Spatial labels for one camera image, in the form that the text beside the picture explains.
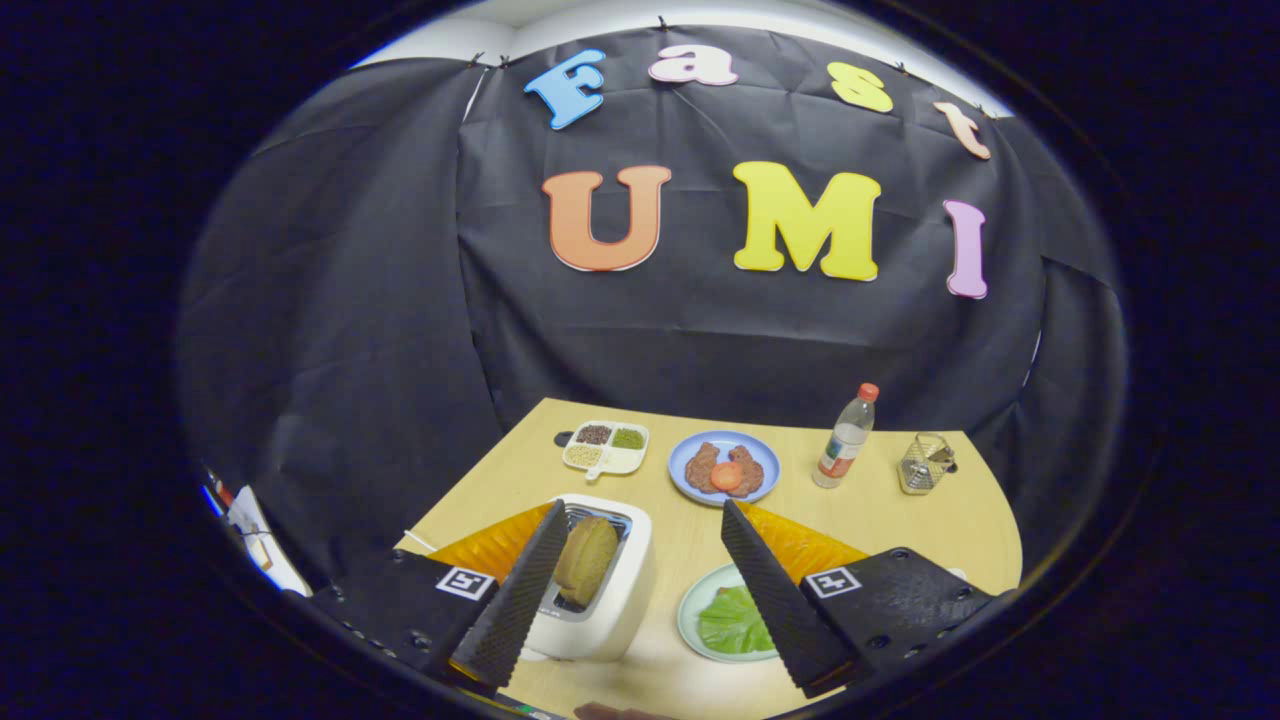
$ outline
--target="foam letter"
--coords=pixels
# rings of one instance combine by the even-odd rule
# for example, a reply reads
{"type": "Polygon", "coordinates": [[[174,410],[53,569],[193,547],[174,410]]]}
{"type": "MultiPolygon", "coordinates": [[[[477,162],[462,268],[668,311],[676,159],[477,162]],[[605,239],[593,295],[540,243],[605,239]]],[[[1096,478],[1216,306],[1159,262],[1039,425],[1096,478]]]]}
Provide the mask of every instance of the foam letter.
{"type": "Polygon", "coordinates": [[[626,270],[644,263],[658,247],[662,225],[659,188],[671,170],[658,165],[623,168],[618,182],[631,188],[631,228],[618,242],[591,236],[591,191],[600,173],[564,173],[548,178],[543,192],[552,196],[552,251],[576,270],[626,270]]]}
{"type": "Polygon", "coordinates": [[[956,236],[956,264],[947,278],[947,290],[951,295],[982,300],[987,297],[987,281],[982,279],[982,223],[987,217],[959,200],[945,200],[942,206],[951,215],[956,236]]]}
{"type": "Polygon", "coordinates": [[[703,85],[733,85],[737,82],[730,65],[733,56],[710,45],[675,45],[658,51],[658,60],[649,65],[649,77],[662,82],[689,82],[696,79],[703,85]]]}
{"type": "Polygon", "coordinates": [[[746,184],[746,246],[733,255],[744,270],[777,270],[785,258],[778,252],[777,233],[791,261],[809,269],[827,236],[831,252],[822,259],[822,272],[833,278],[873,281],[879,269],[872,261],[872,205],[879,183],[867,176],[838,173],[827,183],[817,205],[810,205],[786,165],[741,163],[733,177],[746,184]]]}
{"type": "Polygon", "coordinates": [[[582,50],[568,60],[529,81],[525,92],[536,92],[552,109],[552,129],[561,129],[604,102],[599,95],[586,95],[582,87],[598,88],[604,85],[600,70],[588,65],[604,59],[599,50],[582,50]],[[582,67],[573,73],[575,68],[582,67]]]}
{"type": "Polygon", "coordinates": [[[978,123],[966,118],[960,111],[960,108],[956,108],[951,102],[934,102],[933,106],[947,117],[947,120],[951,123],[951,132],[956,135],[956,140],[960,141],[960,145],[964,145],[965,150],[983,160],[991,160],[991,150],[978,142],[978,136],[974,135],[978,129],[978,123]]]}
{"type": "Polygon", "coordinates": [[[845,102],[877,113],[888,113],[893,109],[893,99],[881,90],[884,83],[870,70],[855,68],[847,63],[831,63],[827,65],[827,72],[835,81],[831,83],[831,88],[845,102]]]}

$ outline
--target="metal mesh cup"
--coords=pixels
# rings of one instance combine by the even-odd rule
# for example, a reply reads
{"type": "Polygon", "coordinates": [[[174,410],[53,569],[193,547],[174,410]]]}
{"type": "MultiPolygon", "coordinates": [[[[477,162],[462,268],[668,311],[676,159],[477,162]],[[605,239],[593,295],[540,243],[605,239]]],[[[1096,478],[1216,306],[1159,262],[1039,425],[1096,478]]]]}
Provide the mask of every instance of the metal mesh cup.
{"type": "Polygon", "coordinates": [[[906,495],[924,495],[938,487],[947,469],[955,464],[955,452],[946,438],[937,433],[916,433],[897,465],[897,479],[906,495]]]}

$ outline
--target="white toaster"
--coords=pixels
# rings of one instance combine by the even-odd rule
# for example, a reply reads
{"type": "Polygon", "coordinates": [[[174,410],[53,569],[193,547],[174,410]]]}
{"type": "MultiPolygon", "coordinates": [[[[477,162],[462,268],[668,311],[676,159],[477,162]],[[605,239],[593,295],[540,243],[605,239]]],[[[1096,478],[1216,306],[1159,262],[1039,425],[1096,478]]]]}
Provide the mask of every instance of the white toaster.
{"type": "Polygon", "coordinates": [[[617,660],[631,644],[653,593],[653,523],[644,510],[612,500],[573,493],[552,500],[564,501],[570,529],[590,515],[607,519],[618,533],[618,550],[586,607],[566,602],[556,580],[548,583],[520,657],[617,660]]]}

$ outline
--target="lettuce leaf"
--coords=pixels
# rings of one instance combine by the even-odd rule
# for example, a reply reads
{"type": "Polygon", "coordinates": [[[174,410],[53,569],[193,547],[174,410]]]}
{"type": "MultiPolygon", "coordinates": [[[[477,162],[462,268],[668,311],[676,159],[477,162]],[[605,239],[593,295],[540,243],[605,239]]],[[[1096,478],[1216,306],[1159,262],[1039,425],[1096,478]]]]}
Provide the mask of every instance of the lettuce leaf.
{"type": "Polygon", "coordinates": [[[719,589],[698,616],[698,637],[708,648],[727,655],[773,650],[773,638],[745,585],[719,589]]]}

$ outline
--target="letter f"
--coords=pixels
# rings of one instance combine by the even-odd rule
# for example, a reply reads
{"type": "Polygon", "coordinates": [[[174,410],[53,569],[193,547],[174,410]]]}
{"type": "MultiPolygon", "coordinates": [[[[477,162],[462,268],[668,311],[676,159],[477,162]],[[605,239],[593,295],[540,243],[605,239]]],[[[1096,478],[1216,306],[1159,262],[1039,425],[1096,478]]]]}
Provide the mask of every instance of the letter f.
{"type": "Polygon", "coordinates": [[[600,70],[588,63],[599,63],[604,53],[582,50],[568,60],[529,81],[525,92],[536,92],[552,109],[552,129],[561,129],[604,102],[599,95],[588,95],[582,87],[598,88],[604,85],[600,70]]]}

